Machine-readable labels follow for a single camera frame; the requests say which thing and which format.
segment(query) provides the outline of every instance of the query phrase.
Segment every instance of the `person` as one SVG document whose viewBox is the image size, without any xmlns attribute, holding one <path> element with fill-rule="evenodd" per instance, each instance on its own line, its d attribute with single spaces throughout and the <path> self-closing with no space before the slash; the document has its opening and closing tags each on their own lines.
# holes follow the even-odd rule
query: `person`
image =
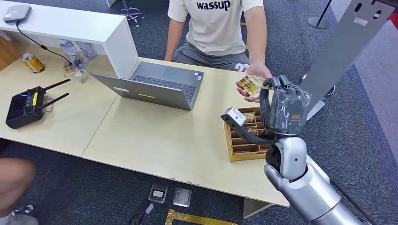
<svg viewBox="0 0 398 225">
<path fill-rule="evenodd" d="M 249 57 L 240 28 L 242 12 Z M 177 49 L 188 13 L 191 19 L 186 42 Z M 272 77 L 265 66 L 267 25 L 263 0 L 170 0 L 168 16 L 165 61 Z M 254 101 L 240 85 L 237 90 L 246 100 Z"/>
<path fill-rule="evenodd" d="M 36 175 L 36 167 L 28 160 L 0 158 L 0 225 L 38 225 L 28 215 L 11 214 Z"/>
</svg>

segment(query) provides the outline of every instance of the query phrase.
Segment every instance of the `wooden tray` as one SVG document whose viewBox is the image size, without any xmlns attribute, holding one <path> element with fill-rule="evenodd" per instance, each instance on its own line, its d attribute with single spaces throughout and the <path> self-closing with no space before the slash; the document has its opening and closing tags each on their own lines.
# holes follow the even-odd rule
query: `wooden tray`
<svg viewBox="0 0 398 225">
<path fill-rule="evenodd" d="M 245 127 L 256 126 L 257 134 L 264 131 L 264 127 L 260 121 L 260 108 L 240 108 L 238 109 L 241 113 L 256 113 L 256 120 L 254 123 L 245 123 Z M 265 154 L 271 147 L 270 144 L 251 144 L 247 140 L 240 138 L 231 128 L 224 123 L 225 137 L 227 139 L 228 155 L 230 156 L 230 162 L 251 160 L 251 159 L 264 159 Z"/>
</svg>

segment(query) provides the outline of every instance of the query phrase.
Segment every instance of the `small bottle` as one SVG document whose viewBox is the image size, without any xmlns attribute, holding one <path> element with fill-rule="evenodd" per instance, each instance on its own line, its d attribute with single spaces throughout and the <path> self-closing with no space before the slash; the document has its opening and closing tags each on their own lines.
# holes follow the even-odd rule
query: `small bottle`
<svg viewBox="0 0 398 225">
<path fill-rule="evenodd" d="M 73 66 L 78 70 L 83 70 L 86 68 L 86 63 L 83 61 L 82 57 L 77 53 L 75 46 L 69 40 L 61 39 L 60 47 L 66 54 L 68 60 L 73 64 Z"/>
<path fill-rule="evenodd" d="M 82 50 L 87 59 L 92 60 L 97 56 L 97 51 L 91 43 L 76 41 L 76 44 L 79 46 L 80 50 Z"/>
</svg>

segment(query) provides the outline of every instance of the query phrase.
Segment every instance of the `drink can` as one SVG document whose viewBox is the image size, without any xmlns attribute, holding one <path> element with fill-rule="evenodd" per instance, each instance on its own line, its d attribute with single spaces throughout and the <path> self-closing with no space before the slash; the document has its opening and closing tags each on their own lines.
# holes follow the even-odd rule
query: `drink can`
<svg viewBox="0 0 398 225">
<path fill-rule="evenodd" d="M 38 58 L 32 53 L 23 54 L 21 60 L 25 66 L 31 70 L 31 72 L 36 74 L 43 72 L 46 68 L 43 63 L 41 63 L 40 60 L 38 60 Z"/>
</svg>

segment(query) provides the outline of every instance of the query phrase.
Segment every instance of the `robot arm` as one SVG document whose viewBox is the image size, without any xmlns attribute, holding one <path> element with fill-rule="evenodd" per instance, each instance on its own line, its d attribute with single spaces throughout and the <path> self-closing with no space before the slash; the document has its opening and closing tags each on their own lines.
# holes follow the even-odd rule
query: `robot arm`
<svg viewBox="0 0 398 225">
<path fill-rule="evenodd" d="M 341 202 L 327 174 L 307 155 L 306 143 L 297 133 L 306 121 L 310 96 L 284 76 L 267 79 L 274 89 L 272 104 L 267 89 L 260 92 L 261 122 L 269 135 L 245 130 L 245 121 L 235 107 L 221 118 L 241 138 L 251 143 L 270 143 L 264 173 L 272 185 L 305 220 L 314 225 L 363 225 Z"/>
</svg>

